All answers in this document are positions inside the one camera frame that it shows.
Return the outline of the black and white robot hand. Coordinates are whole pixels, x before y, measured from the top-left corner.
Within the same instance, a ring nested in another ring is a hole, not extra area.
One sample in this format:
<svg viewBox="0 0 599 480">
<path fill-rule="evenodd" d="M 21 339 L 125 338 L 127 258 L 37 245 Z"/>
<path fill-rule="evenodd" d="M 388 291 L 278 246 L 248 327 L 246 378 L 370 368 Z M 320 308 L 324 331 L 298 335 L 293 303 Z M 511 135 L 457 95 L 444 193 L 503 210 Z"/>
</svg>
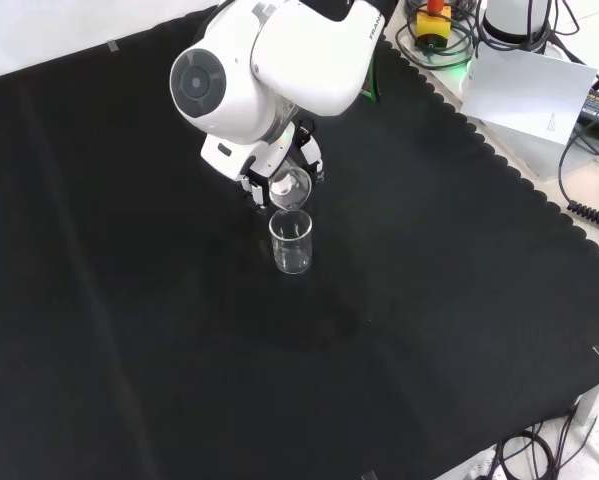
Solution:
<svg viewBox="0 0 599 480">
<path fill-rule="evenodd" d="M 291 122 L 273 143 L 261 143 L 246 160 L 239 180 L 255 205 L 285 211 L 299 210 L 313 184 L 323 180 L 321 149 L 314 137 L 312 119 Z"/>
</svg>

